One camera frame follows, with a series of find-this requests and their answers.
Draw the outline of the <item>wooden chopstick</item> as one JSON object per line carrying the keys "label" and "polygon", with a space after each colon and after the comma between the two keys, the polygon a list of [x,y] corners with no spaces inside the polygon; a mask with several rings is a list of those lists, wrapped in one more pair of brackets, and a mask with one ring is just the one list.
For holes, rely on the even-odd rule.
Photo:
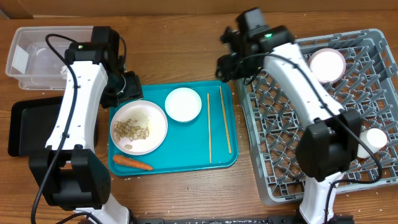
{"label": "wooden chopstick", "polygon": [[229,138],[228,122],[226,119],[226,110],[225,110],[223,91],[222,91],[221,85],[219,86],[219,90],[220,90],[221,107],[222,107],[222,112],[223,112],[224,128],[226,131],[226,140],[227,140],[227,144],[228,144],[228,152],[229,152],[229,154],[231,154],[232,150],[231,150],[231,143],[230,143],[230,138]]}
{"label": "wooden chopstick", "polygon": [[211,146],[211,114],[210,114],[210,94],[206,94],[207,98],[207,115],[208,115],[208,145],[209,145],[209,162],[212,163],[212,146]]}

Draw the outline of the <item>white plate with food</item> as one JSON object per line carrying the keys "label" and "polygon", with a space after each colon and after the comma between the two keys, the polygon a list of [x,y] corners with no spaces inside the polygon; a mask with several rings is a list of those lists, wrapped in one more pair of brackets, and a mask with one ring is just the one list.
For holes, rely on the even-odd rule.
{"label": "white plate with food", "polygon": [[132,101],[114,110],[109,143],[126,154],[141,156],[160,147],[167,131],[167,117],[158,105],[145,100]]}

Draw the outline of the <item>white tissue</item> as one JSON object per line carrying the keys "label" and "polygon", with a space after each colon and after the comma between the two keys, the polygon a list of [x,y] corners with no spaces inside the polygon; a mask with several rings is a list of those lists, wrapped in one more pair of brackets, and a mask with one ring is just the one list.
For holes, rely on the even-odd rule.
{"label": "white tissue", "polygon": [[64,80],[67,80],[68,72],[69,72],[68,67],[67,67],[66,65],[64,65],[64,66],[61,68],[61,71],[60,71],[60,76],[61,76],[61,78],[64,79]]}

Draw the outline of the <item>white bowl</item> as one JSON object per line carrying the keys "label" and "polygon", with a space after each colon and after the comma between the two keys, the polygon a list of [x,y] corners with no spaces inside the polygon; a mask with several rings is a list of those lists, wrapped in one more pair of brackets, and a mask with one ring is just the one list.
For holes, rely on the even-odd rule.
{"label": "white bowl", "polygon": [[187,123],[194,120],[201,111],[199,94],[191,88],[177,88],[165,99],[166,113],[175,121]]}

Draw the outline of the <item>pink rimmed bowl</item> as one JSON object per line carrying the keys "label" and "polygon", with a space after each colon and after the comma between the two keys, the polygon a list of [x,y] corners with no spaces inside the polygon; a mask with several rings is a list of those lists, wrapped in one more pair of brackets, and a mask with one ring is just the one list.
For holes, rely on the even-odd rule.
{"label": "pink rimmed bowl", "polygon": [[346,71],[343,54],[331,48],[317,50],[310,56],[308,65],[321,84],[337,82]]}

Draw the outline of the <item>white paper cup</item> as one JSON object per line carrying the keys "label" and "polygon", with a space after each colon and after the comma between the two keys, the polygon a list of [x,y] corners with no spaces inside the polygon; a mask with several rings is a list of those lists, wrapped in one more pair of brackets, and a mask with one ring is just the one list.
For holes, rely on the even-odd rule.
{"label": "white paper cup", "polygon": [[377,128],[371,128],[367,131],[361,132],[359,135],[365,145],[371,150],[372,153],[382,149],[387,144],[387,136],[384,131]]}

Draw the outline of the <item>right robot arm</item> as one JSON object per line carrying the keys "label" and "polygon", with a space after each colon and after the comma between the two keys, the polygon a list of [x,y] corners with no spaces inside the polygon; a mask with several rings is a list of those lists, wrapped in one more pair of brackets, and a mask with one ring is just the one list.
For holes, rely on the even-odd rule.
{"label": "right robot arm", "polygon": [[286,26],[269,27],[259,8],[242,12],[237,30],[227,27],[220,40],[230,53],[217,60],[215,76],[222,82],[254,78],[265,70],[293,105],[303,134],[295,157],[305,173],[299,212],[306,223],[349,223],[333,212],[338,184],[356,158],[361,118],[346,110],[324,89],[309,69],[298,43]]}

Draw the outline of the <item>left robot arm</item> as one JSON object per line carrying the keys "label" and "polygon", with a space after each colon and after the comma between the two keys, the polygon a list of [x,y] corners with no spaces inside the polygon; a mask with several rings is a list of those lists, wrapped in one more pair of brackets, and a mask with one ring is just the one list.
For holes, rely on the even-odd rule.
{"label": "left robot arm", "polygon": [[124,68],[124,39],[95,26],[88,42],[72,40],[59,59],[67,68],[57,121],[45,147],[29,157],[38,198],[93,223],[132,223],[130,209],[111,194],[109,170],[95,154],[99,108],[143,97],[141,82]]}

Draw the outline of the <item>food scraps on plate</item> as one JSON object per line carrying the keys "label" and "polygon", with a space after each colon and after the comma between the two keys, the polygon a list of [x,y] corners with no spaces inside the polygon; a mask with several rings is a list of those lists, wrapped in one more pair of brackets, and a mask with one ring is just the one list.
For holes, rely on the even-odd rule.
{"label": "food scraps on plate", "polygon": [[128,118],[117,120],[113,125],[114,137],[116,142],[127,140],[129,144],[124,144],[125,149],[132,149],[132,142],[145,140],[150,134],[149,117],[130,116]]}

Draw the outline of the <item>teal serving tray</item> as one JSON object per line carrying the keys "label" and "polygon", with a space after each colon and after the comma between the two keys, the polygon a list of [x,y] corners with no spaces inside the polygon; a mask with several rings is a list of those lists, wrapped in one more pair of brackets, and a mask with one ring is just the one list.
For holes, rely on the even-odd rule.
{"label": "teal serving tray", "polygon": [[[232,153],[228,152],[226,131],[224,128],[221,107],[220,90],[223,91],[226,119],[228,122],[229,138]],[[165,112],[165,99],[174,89],[187,87],[195,90],[201,100],[202,109],[197,118],[188,123],[179,123],[170,118]],[[110,171],[121,177],[149,174],[166,174],[171,172],[186,172],[203,169],[225,168],[233,165],[238,158],[238,141],[236,138],[236,124],[234,120],[233,99],[228,84],[217,80],[202,82],[168,83],[161,85],[144,85],[142,100],[158,105],[165,113],[168,121],[168,131],[163,143],[155,151],[141,156],[126,154],[108,141],[108,165]],[[208,145],[208,115],[207,98],[210,94],[211,114],[211,146],[212,163],[209,162]],[[109,110],[109,123],[116,108]],[[141,170],[121,166],[113,162],[113,156],[119,154],[130,159],[148,164],[154,170]]]}

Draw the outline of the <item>orange carrot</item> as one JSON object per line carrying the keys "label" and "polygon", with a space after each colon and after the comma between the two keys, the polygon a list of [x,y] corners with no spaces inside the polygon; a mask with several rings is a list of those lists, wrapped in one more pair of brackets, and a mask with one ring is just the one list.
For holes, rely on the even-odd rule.
{"label": "orange carrot", "polygon": [[119,154],[113,156],[113,162],[121,166],[127,166],[141,170],[154,170],[154,168],[148,164],[136,161],[134,159],[130,159]]}

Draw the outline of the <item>clear plastic bin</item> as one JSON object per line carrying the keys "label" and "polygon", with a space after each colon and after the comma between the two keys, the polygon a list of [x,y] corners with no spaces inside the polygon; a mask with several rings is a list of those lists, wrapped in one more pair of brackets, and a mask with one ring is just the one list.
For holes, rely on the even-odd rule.
{"label": "clear plastic bin", "polygon": [[77,42],[91,40],[92,26],[20,27],[16,30],[6,64],[6,75],[19,81],[23,90],[63,90],[64,63],[45,41],[48,34],[60,34]]}

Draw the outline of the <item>black plastic tray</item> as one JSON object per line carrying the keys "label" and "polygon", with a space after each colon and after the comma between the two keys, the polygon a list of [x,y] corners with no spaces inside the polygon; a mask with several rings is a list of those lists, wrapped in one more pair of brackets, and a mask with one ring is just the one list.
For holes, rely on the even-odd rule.
{"label": "black plastic tray", "polygon": [[11,110],[8,154],[31,156],[45,151],[45,144],[56,124],[62,96],[19,101]]}

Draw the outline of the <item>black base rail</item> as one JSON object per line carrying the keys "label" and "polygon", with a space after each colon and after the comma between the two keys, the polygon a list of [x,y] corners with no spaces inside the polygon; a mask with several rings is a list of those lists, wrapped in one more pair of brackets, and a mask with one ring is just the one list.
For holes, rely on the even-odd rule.
{"label": "black base rail", "polygon": [[163,218],[133,218],[133,224],[304,224],[298,215],[273,215],[266,218],[235,218],[235,219],[186,219],[164,220]]}

